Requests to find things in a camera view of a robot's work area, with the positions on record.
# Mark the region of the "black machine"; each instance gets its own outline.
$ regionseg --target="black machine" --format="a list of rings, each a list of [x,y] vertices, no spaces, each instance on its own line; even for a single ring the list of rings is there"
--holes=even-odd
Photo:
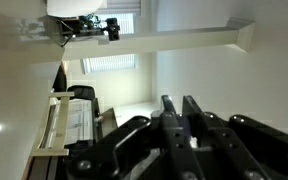
[[[104,31],[108,32],[110,41],[117,41],[120,39],[119,31],[120,26],[116,18],[108,18],[105,20],[107,26],[101,27],[101,20],[94,14],[88,16],[79,16],[78,18],[64,18],[60,19],[62,35],[66,37],[65,44],[75,35],[76,37],[82,36],[102,36]]]
[[[169,96],[151,119],[133,117],[74,158],[72,180],[120,180],[158,152],[136,179],[287,180],[288,135],[243,115],[224,121],[184,96],[176,114]],[[192,148],[190,138],[197,139]]]

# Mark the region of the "window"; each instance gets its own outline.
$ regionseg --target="window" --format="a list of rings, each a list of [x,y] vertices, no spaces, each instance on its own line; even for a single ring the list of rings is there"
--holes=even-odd
[[[107,18],[117,18],[118,24],[120,25],[120,34],[132,34],[134,33],[134,20],[132,13],[126,14],[100,14],[98,17],[101,20]],[[102,22],[102,27],[106,26],[106,22]],[[104,72],[111,70],[120,70],[136,67],[136,55],[126,54],[118,56],[107,56],[98,58],[86,58],[82,59],[84,74],[91,72]]]

